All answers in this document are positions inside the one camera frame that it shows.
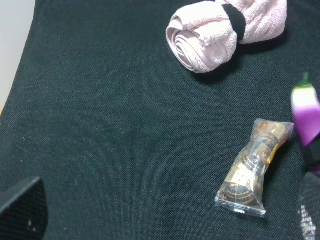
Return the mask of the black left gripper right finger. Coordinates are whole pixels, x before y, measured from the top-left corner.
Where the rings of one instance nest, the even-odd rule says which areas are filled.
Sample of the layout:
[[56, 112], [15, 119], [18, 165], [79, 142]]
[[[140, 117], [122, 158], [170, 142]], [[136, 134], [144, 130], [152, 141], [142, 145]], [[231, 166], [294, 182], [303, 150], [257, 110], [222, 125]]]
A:
[[304, 149], [307, 172], [302, 179], [297, 215], [304, 240], [320, 238], [320, 142], [314, 140]]

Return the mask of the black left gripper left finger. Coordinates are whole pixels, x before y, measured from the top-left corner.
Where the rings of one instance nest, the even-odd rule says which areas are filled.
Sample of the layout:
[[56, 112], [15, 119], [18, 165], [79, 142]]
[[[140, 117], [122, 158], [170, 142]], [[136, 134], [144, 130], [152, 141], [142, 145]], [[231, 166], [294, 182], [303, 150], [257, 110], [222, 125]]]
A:
[[42, 240], [48, 221], [45, 185], [40, 177], [27, 177], [0, 194], [2, 240]]

